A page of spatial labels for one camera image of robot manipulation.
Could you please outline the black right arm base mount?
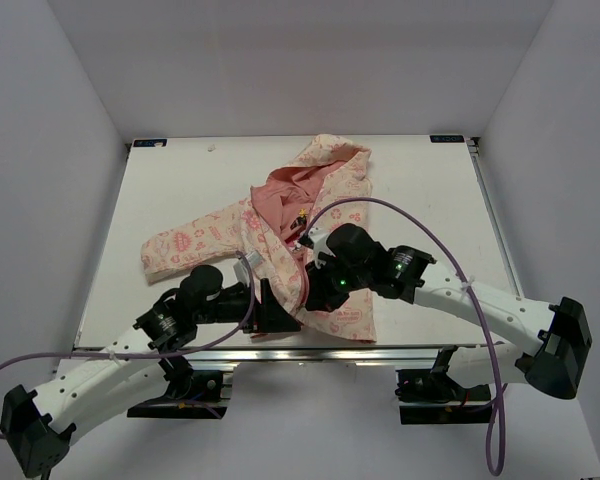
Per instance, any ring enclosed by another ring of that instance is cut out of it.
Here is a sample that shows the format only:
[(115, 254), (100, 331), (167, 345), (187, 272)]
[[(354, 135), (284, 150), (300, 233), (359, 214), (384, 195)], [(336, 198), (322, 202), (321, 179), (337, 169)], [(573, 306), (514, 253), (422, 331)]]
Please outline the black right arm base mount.
[(488, 424), (493, 399), (487, 384), (460, 386), (448, 375), (450, 360), (459, 348), (442, 348), (429, 369), (400, 368), (394, 394), (402, 425)]

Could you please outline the pink and cream printed jacket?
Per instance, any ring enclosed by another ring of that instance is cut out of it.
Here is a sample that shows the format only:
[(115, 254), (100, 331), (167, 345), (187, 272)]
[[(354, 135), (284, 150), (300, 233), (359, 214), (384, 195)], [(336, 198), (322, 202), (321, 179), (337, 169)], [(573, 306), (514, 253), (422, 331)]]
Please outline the pink and cream printed jacket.
[(314, 137), (246, 198), (148, 239), (141, 247), (146, 281), (241, 252), (300, 324), (345, 340), (376, 341), (371, 292), (334, 272), (338, 260), (362, 262), (374, 247), (365, 236), (370, 158), (370, 148), (347, 138)]

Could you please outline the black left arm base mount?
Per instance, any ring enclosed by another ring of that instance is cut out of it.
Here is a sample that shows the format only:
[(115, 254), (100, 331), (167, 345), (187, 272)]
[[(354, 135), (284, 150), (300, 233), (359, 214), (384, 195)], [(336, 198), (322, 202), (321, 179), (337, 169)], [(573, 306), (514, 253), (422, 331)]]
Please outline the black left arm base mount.
[(229, 370), (194, 370), (186, 383), (130, 408), (128, 418), (197, 420), (222, 419), (232, 394), (233, 373)]

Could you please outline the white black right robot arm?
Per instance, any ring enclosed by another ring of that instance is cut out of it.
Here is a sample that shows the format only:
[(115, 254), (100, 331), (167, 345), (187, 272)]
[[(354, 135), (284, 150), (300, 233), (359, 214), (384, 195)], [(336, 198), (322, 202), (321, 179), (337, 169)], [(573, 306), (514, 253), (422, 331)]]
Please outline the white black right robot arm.
[(584, 306), (569, 297), (552, 304), (468, 280), (421, 250), (386, 249), (363, 228), (346, 223), (328, 233), (302, 235), (313, 253), (305, 309), (333, 312), (354, 293), (450, 314), (503, 338), (493, 348), (444, 348), (431, 371), (433, 390), (452, 399), (484, 384), (497, 366), (505, 383), (526, 383), (562, 400), (575, 398), (592, 347)]

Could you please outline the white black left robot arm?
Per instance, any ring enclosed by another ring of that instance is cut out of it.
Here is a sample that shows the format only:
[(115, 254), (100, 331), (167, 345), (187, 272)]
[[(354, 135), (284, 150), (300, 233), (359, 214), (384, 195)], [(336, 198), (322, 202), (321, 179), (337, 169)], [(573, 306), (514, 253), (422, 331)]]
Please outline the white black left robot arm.
[(32, 390), (11, 389), (3, 400), (0, 430), (24, 476), (48, 475), (81, 436), (140, 403), (205, 398), (206, 380), (179, 352), (196, 338), (199, 326), (236, 323), (245, 334), (300, 331), (269, 280), (260, 280), (257, 293), (246, 274), (230, 287), (222, 283), (219, 269), (194, 268), (99, 358)]

